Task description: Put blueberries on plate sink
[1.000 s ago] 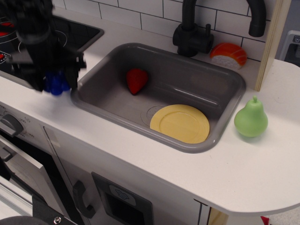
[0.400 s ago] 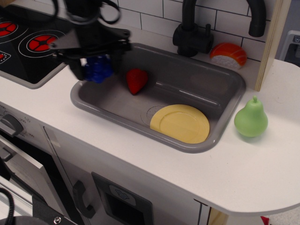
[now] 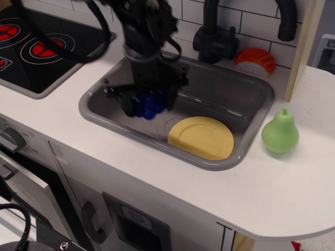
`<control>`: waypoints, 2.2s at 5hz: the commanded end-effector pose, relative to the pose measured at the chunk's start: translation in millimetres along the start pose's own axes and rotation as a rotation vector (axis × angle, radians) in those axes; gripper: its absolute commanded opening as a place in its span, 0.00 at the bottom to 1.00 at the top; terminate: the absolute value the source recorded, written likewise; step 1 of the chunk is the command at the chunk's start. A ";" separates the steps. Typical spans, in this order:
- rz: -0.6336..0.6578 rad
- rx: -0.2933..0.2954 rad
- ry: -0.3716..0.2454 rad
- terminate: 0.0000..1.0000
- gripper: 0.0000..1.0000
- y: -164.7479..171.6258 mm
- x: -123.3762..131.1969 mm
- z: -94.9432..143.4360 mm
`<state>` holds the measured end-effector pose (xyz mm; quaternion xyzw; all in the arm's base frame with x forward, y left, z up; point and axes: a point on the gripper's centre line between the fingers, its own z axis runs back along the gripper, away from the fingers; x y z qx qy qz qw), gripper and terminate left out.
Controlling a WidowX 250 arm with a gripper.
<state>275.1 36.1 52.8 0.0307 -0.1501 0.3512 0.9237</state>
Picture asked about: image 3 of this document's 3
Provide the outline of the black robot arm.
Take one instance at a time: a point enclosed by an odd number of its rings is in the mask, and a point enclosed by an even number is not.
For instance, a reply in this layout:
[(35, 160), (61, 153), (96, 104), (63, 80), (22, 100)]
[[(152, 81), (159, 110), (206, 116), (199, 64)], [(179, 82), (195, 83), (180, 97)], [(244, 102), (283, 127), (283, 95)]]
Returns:
[(102, 1), (122, 25), (125, 62), (104, 77), (108, 98), (119, 103), (125, 115), (153, 119), (171, 110), (178, 91), (188, 85), (188, 66), (181, 47), (171, 35), (177, 19), (167, 1)]

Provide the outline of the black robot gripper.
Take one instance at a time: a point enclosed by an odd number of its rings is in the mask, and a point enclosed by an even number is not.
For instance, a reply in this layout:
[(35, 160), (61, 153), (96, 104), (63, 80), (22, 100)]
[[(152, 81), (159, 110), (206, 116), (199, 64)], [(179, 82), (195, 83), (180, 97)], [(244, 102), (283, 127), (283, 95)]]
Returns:
[[(102, 84), (108, 93), (142, 93), (160, 90), (167, 110), (174, 106), (178, 91), (188, 84), (189, 67), (179, 61), (158, 57), (150, 62), (133, 62), (124, 57), (104, 77)], [(129, 117), (135, 115), (132, 97), (121, 96), (120, 106)]]

